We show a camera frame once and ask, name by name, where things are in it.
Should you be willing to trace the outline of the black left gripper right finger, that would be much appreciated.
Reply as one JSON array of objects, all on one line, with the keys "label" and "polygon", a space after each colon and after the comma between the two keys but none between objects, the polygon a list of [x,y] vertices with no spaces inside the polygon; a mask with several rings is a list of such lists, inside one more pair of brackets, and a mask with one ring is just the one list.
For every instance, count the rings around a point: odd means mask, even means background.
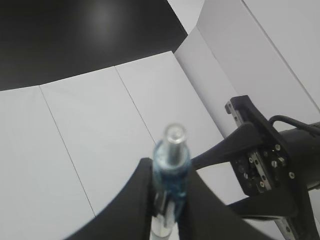
[{"label": "black left gripper right finger", "polygon": [[180,240],[270,240],[225,205],[191,166],[177,222]]}]

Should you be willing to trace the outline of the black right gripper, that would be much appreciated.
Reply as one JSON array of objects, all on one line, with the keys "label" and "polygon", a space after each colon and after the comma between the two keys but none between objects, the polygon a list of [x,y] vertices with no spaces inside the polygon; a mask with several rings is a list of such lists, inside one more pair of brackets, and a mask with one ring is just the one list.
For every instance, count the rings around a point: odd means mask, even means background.
[{"label": "black right gripper", "polygon": [[248,197],[228,207],[242,219],[311,221],[308,189],[283,136],[247,95],[231,98],[225,109],[237,129],[193,158],[194,169],[231,162]]}]

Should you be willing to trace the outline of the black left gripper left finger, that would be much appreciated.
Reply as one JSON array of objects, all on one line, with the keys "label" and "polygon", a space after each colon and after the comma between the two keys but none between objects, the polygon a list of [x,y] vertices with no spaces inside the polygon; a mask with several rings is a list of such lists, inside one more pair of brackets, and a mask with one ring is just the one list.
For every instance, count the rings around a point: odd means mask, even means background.
[{"label": "black left gripper left finger", "polygon": [[117,196],[68,240],[148,240],[153,214],[152,165],[142,158]]}]

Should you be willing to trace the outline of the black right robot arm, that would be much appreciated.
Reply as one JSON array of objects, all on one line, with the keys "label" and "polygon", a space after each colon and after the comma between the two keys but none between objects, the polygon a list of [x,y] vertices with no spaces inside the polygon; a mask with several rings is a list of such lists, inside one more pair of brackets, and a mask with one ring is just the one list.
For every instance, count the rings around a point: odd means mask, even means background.
[{"label": "black right robot arm", "polygon": [[310,224],[309,192],[320,186],[319,123],[284,115],[266,119],[247,95],[231,98],[225,109],[237,129],[195,157],[193,166],[231,164],[246,195],[231,209],[242,218]]}]

